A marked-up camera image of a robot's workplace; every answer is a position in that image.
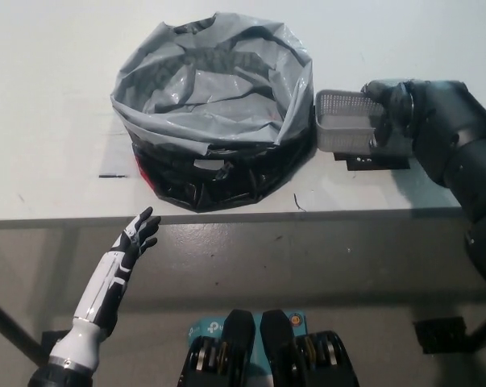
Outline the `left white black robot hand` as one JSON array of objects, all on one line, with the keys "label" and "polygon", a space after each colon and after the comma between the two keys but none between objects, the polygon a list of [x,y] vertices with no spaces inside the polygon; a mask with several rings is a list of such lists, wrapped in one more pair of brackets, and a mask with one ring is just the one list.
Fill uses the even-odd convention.
[{"label": "left white black robot hand", "polygon": [[74,317],[99,327],[108,337],[118,319],[118,308],[137,260],[157,243],[161,217],[152,217],[148,207],[122,230],[110,249],[103,254],[89,279]]}]

